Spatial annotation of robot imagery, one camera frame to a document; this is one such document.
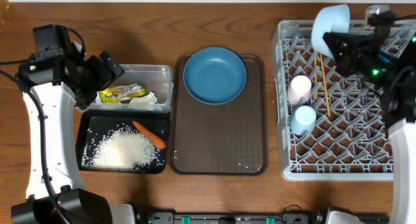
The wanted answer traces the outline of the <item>wooden chopstick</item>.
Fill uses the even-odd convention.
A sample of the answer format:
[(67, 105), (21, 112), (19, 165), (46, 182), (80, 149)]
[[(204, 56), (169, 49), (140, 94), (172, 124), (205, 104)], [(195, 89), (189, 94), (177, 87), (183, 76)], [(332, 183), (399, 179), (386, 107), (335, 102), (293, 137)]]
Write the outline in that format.
[[(314, 58), (314, 69), (317, 69), (317, 58)], [(318, 77), (317, 77), (317, 73), (315, 73), (315, 77), (314, 77), (314, 82), (315, 82), (315, 86), (317, 86), (318, 84)], [(315, 100), (317, 101), (319, 98), (318, 95), (318, 91), (315, 92)]]
[(327, 115), (328, 117), (331, 117), (330, 104), (329, 104), (329, 98), (328, 98), (328, 88), (326, 84), (326, 72), (324, 68), (324, 60), (323, 60), (322, 53), (320, 53), (319, 55), (320, 55), (320, 66), (321, 66), (321, 71), (322, 71), (322, 81), (323, 81), (323, 87), (324, 87)]

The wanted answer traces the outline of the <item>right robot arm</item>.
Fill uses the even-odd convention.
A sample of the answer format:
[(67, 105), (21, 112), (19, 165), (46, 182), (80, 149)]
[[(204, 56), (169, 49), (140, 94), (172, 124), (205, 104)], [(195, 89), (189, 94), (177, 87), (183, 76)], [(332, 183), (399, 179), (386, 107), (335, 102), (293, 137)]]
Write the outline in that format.
[(334, 59), (338, 74), (364, 76), (382, 87), (379, 96), (393, 150), (393, 209), (390, 223), (415, 222), (415, 38), (399, 57), (382, 51), (391, 27), (398, 21), (391, 11), (369, 14), (366, 26), (374, 32), (350, 34), (347, 5), (322, 9), (315, 19), (319, 30), (313, 47)]

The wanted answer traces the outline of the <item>pink cup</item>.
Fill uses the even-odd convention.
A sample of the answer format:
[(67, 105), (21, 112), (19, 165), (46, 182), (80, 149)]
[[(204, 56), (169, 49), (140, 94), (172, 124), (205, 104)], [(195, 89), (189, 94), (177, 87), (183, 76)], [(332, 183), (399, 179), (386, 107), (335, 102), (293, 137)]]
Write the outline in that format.
[(287, 87), (287, 101), (292, 105), (297, 105), (301, 99), (309, 99), (311, 87), (311, 79), (308, 76), (295, 76)]

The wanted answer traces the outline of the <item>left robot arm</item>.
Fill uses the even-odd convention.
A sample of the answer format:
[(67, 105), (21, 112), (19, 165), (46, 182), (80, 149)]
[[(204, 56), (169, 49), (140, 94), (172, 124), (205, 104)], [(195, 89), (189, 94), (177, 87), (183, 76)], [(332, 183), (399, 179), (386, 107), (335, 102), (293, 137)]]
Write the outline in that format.
[(31, 134), (31, 172), (14, 223), (135, 223), (132, 205), (112, 206), (88, 192), (77, 164), (75, 108), (86, 109), (98, 92), (123, 74), (107, 52), (86, 57), (85, 43), (70, 40), (71, 28), (33, 30), (36, 52), (19, 62), (12, 80), (23, 92)]

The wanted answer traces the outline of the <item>pile of white rice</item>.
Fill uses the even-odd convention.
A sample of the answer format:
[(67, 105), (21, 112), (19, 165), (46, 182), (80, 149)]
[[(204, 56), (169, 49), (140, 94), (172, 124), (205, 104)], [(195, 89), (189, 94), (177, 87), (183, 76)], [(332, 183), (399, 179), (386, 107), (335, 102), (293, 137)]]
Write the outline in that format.
[(160, 166), (156, 148), (135, 127), (117, 126), (104, 134), (90, 131), (81, 157), (81, 166), (100, 171), (145, 171)]

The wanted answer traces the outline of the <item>light blue bowl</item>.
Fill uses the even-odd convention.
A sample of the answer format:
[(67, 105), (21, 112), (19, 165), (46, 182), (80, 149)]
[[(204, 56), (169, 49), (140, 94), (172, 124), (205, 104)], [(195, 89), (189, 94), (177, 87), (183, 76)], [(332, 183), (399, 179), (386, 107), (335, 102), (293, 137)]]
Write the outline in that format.
[(318, 53), (333, 58), (332, 52), (323, 39), (325, 32), (347, 33), (350, 24), (348, 5), (335, 5), (323, 8), (316, 16), (311, 31), (312, 47)]

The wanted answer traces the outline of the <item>light blue cup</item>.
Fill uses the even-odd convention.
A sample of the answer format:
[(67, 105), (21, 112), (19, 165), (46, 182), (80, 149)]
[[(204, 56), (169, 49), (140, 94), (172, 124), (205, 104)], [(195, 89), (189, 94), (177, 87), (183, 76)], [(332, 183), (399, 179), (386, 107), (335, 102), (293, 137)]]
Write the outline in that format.
[(315, 128), (317, 114), (310, 106), (298, 107), (289, 120), (290, 130), (296, 135), (303, 136), (312, 133)]

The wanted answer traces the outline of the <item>yellow green snack wrapper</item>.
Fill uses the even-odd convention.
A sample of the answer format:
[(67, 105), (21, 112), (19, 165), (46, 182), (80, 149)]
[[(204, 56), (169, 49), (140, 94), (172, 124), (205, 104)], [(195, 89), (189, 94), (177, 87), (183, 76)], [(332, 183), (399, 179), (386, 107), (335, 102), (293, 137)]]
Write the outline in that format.
[(135, 97), (141, 97), (146, 93), (145, 89), (137, 83), (127, 86), (115, 86), (98, 92), (102, 103), (113, 104), (126, 101)]

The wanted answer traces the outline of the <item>orange carrot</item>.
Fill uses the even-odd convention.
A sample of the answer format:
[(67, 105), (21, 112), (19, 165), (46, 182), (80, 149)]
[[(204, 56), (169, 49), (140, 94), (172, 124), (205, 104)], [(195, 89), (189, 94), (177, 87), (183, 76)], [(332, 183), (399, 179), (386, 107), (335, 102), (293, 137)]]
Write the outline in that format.
[(154, 134), (153, 132), (148, 130), (145, 126), (143, 126), (138, 121), (133, 120), (132, 122), (133, 122), (133, 125), (135, 126), (135, 128), (141, 134), (143, 134), (156, 148), (158, 148), (158, 149), (165, 149), (166, 148), (166, 143), (163, 139), (161, 139), (156, 134)]

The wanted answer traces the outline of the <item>dark blue plate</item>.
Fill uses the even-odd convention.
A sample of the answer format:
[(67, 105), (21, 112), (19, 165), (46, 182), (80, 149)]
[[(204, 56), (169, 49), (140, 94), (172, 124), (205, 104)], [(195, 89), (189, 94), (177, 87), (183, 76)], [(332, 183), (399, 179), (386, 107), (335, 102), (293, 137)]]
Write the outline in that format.
[(183, 70), (183, 82), (189, 94), (209, 105), (234, 100), (243, 91), (246, 81), (246, 66), (240, 56), (222, 47), (194, 53)]

